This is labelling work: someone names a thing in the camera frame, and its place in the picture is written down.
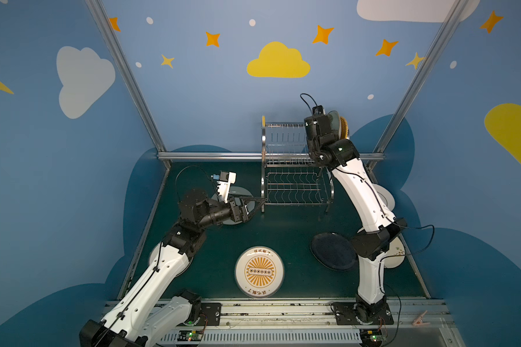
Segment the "grey-green plain plate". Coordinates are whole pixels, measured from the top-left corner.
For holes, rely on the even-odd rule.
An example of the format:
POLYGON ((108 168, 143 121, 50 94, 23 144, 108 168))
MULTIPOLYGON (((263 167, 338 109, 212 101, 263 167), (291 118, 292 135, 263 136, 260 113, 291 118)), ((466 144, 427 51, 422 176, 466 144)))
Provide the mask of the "grey-green plain plate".
MULTIPOLYGON (((244 198, 244 197, 250 197, 251 198, 252 196, 253 196, 253 194, 249 190, 244 188, 244 187, 239 187, 239 186, 234 186, 234 185, 232 185, 230 187, 229 197, 233 197, 234 198, 235 203, 236 203, 237 206, 242 206, 243 205, 243 201, 242 201, 241 198, 244 198)), ((218 198, 217 194, 213 194, 211 196, 211 199, 219 201, 219 198, 218 198)), ((249 202, 247 204, 247 209, 249 211, 251 211, 255 206, 256 206, 255 202, 249 202)), ((231 219, 226 220, 226 221, 223 222, 224 225, 228 225, 228 226, 233 226, 233 225, 237 225, 237 224, 240 224, 240 223, 241 222, 234 222, 231 219)))

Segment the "orange woven round plate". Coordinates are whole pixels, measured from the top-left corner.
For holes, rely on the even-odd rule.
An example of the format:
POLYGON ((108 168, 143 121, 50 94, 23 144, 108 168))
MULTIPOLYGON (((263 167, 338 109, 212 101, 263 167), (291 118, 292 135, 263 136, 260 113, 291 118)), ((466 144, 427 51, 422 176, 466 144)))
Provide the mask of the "orange woven round plate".
POLYGON ((349 126, 344 117, 340 117, 340 138, 348 139, 350 137, 349 126))

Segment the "white plate orange sunburst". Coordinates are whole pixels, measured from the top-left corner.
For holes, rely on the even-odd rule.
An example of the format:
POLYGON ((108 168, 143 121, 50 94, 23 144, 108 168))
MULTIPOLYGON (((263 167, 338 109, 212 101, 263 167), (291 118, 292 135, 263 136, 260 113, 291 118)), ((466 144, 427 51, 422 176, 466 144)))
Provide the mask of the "white plate orange sunburst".
POLYGON ((234 277, 244 294, 253 299, 264 299, 281 288, 285 266, 274 250, 255 246, 240 255, 235 265, 234 277))

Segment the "pale green flower plate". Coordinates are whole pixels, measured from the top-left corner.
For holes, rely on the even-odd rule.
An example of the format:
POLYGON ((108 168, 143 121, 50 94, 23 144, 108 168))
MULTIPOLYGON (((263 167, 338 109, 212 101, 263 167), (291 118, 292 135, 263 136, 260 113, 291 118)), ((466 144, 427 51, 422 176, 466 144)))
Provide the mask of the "pale green flower plate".
POLYGON ((339 140, 341 137, 341 117, 335 110, 328 112, 327 116, 330 120, 331 133, 339 140))

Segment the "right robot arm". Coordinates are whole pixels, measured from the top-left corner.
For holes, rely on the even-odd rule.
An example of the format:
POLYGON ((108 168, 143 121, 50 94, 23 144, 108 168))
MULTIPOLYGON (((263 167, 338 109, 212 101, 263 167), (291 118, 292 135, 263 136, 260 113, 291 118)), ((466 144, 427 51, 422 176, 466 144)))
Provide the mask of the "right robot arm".
POLYGON ((397 219, 376 192, 344 126, 336 112, 313 114, 303 121, 308 154, 318 167, 326 167, 344 188, 363 228, 351 239, 359 258, 359 286, 355 316, 368 325, 385 320, 389 306, 384 292, 384 259, 389 244, 407 228, 397 219))

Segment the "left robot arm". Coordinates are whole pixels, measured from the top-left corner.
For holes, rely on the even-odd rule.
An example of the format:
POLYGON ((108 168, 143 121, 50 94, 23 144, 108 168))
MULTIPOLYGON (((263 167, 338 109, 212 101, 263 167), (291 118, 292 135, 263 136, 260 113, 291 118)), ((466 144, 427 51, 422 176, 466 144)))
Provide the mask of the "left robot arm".
POLYGON ((169 284, 185 272, 206 240, 206 230, 226 220, 248 222, 264 205, 263 198, 211 199, 191 189, 179 201, 175 224, 152 253, 148 268, 136 284, 101 321, 89 320, 79 333, 81 346, 154 346, 178 325, 198 320, 201 297, 182 290, 154 312, 169 284))

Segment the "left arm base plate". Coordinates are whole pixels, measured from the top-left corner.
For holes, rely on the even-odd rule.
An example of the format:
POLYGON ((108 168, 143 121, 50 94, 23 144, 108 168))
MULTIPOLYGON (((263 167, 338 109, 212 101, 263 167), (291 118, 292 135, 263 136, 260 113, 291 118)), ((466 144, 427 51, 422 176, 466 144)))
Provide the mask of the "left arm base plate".
POLYGON ((220 319, 221 303, 206 302, 201 303, 201 306, 198 306, 198 304, 193 304, 190 311, 190 315, 188 319, 185 321, 185 325, 206 325, 207 327, 219 326, 220 319))

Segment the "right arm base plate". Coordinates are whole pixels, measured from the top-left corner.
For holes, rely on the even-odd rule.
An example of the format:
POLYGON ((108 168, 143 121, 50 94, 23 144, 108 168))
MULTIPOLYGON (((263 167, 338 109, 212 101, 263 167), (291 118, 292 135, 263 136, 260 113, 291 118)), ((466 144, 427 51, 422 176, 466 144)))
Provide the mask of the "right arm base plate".
POLYGON ((375 304, 359 302, 333 302, 330 305, 337 325, 393 325, 394 318, 386 299, 375 304))

